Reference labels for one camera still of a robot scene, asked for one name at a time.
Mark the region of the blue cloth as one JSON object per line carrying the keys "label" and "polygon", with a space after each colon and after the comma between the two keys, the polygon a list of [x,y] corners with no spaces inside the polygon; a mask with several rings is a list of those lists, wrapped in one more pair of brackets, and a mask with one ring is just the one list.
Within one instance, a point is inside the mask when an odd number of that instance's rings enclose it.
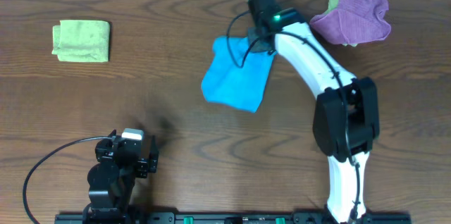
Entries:
{"label": "blue cloth", "polygon": [[201,83],[207,102],[250,113],[258,110],[276,55],[251,52],[244,58],[248,48],[246,37],[215,39],[212,46],[214,59]]}

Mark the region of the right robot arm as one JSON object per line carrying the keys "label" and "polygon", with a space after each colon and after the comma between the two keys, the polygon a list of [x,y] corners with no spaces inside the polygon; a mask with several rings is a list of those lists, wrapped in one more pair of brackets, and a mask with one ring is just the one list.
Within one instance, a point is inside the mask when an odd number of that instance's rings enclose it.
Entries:
{"label": "right robot arm", "polygon": [[364,169],[379,135],[374,82],[357,79],[321,46],[309,24],[294,8],[276,0],[247,0],[256,38],[288,61],[316,100],[314,139],[327,156],[330,192],[326,203],[335,223],[360,223]]}

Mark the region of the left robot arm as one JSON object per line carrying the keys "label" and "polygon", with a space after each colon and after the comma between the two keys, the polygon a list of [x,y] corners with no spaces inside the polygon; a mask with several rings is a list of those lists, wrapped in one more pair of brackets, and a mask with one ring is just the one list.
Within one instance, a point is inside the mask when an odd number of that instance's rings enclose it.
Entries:
{"label": "left robot arm", "polygon": [[90,204],[82,212],[83,223],[136,223],[139,214],[130,206],[135,180],[155,173],[159,150],[156,138],[141,130],[113,130],[95,147],[98,164],[87,175]]}

